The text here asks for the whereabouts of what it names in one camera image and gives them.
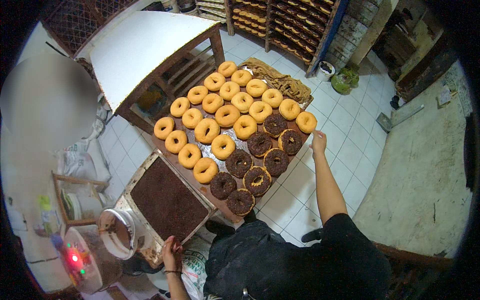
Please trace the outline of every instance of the chocolate sprinkle donut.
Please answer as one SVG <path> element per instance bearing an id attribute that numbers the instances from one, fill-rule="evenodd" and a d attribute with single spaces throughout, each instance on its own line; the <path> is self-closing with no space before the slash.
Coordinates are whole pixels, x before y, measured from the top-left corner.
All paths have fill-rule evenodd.
<path id="1" fill-rule="evenodd" d="M 297 153 L 300 150 L 301 145 L 301 135 L 293 129 L 285 130 L 278 138 L 278 147 L 288 155 Z"/>
<path id="2" fill-rule="evenodd" d="M 235 149 L 225 161 L 225 167 L 230 174 L 238 178 L 243 178 L 252 166 L 252 157 L 242 149 Z"/>
<path id="3" fill-rule="evenodd" d="M 256 157 L 263 157 L 272 148 L 272 139 L 265 132 L 255 132 L 247 140 L 250 153 Z"/>
<path id="4" fill-rule="evenodd" d="M 264 131 L 272 137 L 278 137 L 287 127 L 287 120 L 280 114 L 270 115 L 264 121 Z"/>
<path id="5" fill-rule="evenodd" d="M 246 216 L 255 206 L 255 197 L 246 189 L 233 191 L 227 199 L 227 207 L 237 216 Z"/>
<path id="6" fill-rule="evenodd" d="M 227 199 L 236 189 L 237 182 L 226 172 L 217 173 L 210 182 L 210 192 L 214 197 L 220 200 Z"/>
<path id="7" fill-rule="evenodd" d="M 270 149 L 264 157 L 264 167 L 272 176 L 280 176 L 288 168 L 288 154 L 278 148 Z"/>
<path id="8" fill-rule="evenodd" d="M 243 176 L 243 185 L 255 197 L 265 194 L 271 183 L 272 176 L 259 166 L 253 166 Z"/>

